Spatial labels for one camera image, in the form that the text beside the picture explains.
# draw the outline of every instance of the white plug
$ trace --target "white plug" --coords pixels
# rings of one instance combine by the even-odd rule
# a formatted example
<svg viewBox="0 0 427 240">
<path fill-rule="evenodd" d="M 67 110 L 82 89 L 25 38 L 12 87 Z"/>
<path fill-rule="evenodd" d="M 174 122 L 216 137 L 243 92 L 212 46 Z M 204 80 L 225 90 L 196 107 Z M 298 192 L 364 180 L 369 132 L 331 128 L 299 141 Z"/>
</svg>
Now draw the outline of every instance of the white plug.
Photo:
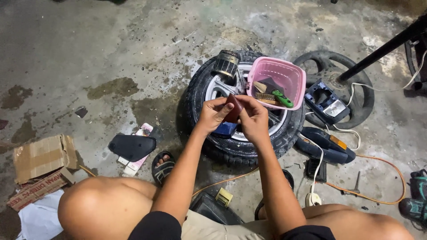
<svg viewBox="0 0 427 240">
<path fill-rule="evenodd" d="M 305 206 L 310 207 L 310 206 L 317 206 L 317 205 L 322 205 L 322 200 L 320 199 L 319 195 L 317 195 L 316 193 L 308 193 L 307 197 L 305 197 Z"/>
</svg>

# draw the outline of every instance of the t-handle wrench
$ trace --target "t-handle wrench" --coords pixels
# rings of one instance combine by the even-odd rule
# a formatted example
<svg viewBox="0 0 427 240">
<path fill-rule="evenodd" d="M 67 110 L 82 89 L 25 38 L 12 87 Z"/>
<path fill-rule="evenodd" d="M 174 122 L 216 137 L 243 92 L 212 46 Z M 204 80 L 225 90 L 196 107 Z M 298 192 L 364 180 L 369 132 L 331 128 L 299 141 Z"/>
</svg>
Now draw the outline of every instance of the t-handle wrench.
<svg viewBox="0 0 427 240">
<path fill-rule="evenodd" d="M 356 187 L 354 189 L 348 189 L 348 190 L 352 191 L 354 193 L 360 193 L 360 191 L 359 191 L 359 180 L 360 180 L 360 171 L 357 174 Z M 346 192 L 346 191 L 343 191 L 343 190 L 341 190 L 341 195 L 355 195 L 357 197 L 357 194 L 349 193 L 349 192 Z"/>
</svg>

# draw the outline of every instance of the white paper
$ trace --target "white paper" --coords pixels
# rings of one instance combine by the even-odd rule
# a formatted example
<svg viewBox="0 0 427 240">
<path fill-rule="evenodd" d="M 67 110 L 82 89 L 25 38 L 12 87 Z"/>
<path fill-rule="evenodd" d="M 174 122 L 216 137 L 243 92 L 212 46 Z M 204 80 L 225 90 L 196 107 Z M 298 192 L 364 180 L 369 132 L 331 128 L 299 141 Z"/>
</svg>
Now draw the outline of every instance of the white paper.
<svg viewBox="0 0 427 240">
<path fill-rule="evenodd" d="M 50 240 L 63 229 L 58 220 L 58 205 L 64 191 L 59 189 L 30 203 L 19 211 L 21 233 L 16 240 Z"/>
</svg>

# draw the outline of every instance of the black metal pole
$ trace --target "black metal pole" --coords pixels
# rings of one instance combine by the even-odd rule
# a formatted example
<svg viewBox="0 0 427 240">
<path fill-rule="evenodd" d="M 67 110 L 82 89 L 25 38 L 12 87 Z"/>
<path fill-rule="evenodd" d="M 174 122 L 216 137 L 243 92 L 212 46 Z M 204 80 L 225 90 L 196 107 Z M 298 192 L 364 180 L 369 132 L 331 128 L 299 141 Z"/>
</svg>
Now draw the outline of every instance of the black metal pole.
<svg viewBox="0 0 427 240">
<path fill-rule="evenodd" d="M 394 49 L 398 48 L 400 45 L 404 44 L 406 41 L 414 38 L 415 36 L 422 34 L 427 29 L 427 14 L 421 15 L 414 23 L 409 27 L 403 30 L 401 33 L 397 34 L 390 41 L 386 42 L 383 46 L 375 50 L 373 53 L 369 54 L 363 60 L 358 62 L 352 68 L 345 71 L 338 77 L 339 81 L 346 81 L 358 74 L 360 71 L 364 70 L 374 62 L 378 61 L 380 58 L 389 54 Z"/>
</svg>

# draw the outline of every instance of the hand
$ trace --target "hand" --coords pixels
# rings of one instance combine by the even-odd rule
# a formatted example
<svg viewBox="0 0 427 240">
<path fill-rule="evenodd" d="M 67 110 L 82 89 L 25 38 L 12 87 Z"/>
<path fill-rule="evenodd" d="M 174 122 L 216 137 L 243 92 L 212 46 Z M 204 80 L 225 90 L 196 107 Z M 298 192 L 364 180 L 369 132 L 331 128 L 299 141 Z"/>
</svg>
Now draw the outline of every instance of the hand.
<svg viewBox="0 0 427 240">
<path fill-rule="evenodd" d="M 243 134 L 248 141 L 254 145 L 262 141 L 270 142 L 268 110 L 253 97 L 237 95 L 236 98 L 245 106 L 239 117 L 242 123 Z"/>
<path fill-rule="evenodd" d="M 227 114 L 234 108 L 232 103 L 227 103 L 227 105 L 222 106 L 226 101 L 226 97 L 205 101 L 195 129 L 197 128 L 206 135 L 215 131 L 222 123 L 222 120 L 224 120 Z"/>
</svg>

